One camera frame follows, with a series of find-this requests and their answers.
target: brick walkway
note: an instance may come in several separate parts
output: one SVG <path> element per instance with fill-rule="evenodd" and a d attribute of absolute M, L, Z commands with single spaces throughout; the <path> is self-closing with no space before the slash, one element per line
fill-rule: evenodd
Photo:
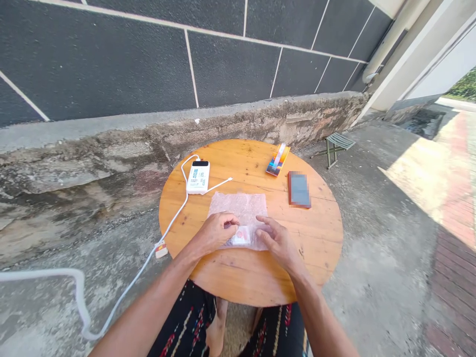
<path fill-rule="evenodd" d="M 428 342 L 446 357 L 476 356 L 476 114 L 462 112 L 445 137 L 450 163 L 431 277 Z"/>

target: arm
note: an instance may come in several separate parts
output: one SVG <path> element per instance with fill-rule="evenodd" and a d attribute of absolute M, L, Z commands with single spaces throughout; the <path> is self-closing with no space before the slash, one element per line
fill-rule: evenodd
<path fill-rule="evenodd" d="M 256 218 L 271 228 L 273 237 L 262 230 L 258 230 L 257 234 L 278 263 L 288 272 L 294 284 L 312 351 L 314 353 L 319 351 L 325 357 L 358 357 L 357 350 L 307 271 L 289 237 L 288 230 L 272 218 L 263 216 Z"/>
<path fill-rule="evenodd" d="M 89 356 L 147 356 L 198 261 L 231 238 L 237 231 L 237 224 L 238 219 L 231 213 L 211 215 L 162 275 L 114 323 Z"/>

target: person's left hand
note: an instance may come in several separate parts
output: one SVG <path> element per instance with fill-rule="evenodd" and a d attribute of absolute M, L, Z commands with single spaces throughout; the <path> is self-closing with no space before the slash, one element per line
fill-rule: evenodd
<path fill-rule="evenodd" d="M 238 230 L 238 218 L 231 212 L 214 213 L 203 223 L 188 245 L 192 245 L 201 256 L 217 250 Z"/>

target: wall tile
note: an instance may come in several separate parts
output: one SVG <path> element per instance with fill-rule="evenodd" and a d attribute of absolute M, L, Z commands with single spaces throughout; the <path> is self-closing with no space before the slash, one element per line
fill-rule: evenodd
<path fill-rule="evenodd" d="M 273 97 L 312 94 L 329 57 L 283 49 Z"/>
<path fill-rule="evenodd" d="M 316 93 L 342 92 L 356 65 L 356 62 L 331 58 Z"/>
<path fill-rule="evenodd" d="M 347 57 L 372 9 L 367 0 L 329 0 L 313 49 Z"/>
<path fill-rule="evenodd" d="M 280 48 L 192 32 L 188 35 L 201 107 L 269 98 Z"/>
<path fill-rule="evenodd" d="M 345 90 L 346 91 L 353 91 L 353 92 L 363 92 L 364 89 L 366 88 L 366 85 L 364 82 L 362 82 L 362 73 L 365 68 L 365 65 L 363 63 L 359 63 L 357 65 L 357 68 L 352 75 L 352 77 L 349 80 L 349 83 L 347 84 Z"/>
<path fill-rule="evenodd" d="M 88 0 L 88 4 L 208 30 L 243 34 L 244 0 Z"/>
<path fill-rule="evenodd" d="M 248 0 L 246 36 L 309 49 L 327 0 Z"/>
<path fill-rule="evenodd" d="M 32 1 L 0 29 L 2 70 L 50 119 L 196 107 L 182 30 Z"/>
<path fill-rule="evenodd" d="M 0 127 L 43 119 L 0 78 Z"/>
<path fill-rule="evenodd" d="M 372 53 L 380 44 L 391 23 L 392 19 L 376 7 L 350 57 L 364 61 L 370 60 Z"/>

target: pink item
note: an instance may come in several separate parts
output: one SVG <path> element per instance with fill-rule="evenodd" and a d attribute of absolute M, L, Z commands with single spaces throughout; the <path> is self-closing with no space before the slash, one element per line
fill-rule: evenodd
<path fill-rule="evenodd" d="M 268 250 L 256 235 L 258 228 L 270 231 L 267 225 L 256 219 L 256 215 L 268 215 L 265 194 L 224 194 L 216 192 L 212 197 L 208 216 L 224 211 L 232 212 L 238 217 L 240 228 L 237 234 L 231 237 L 221 248 Z"/>

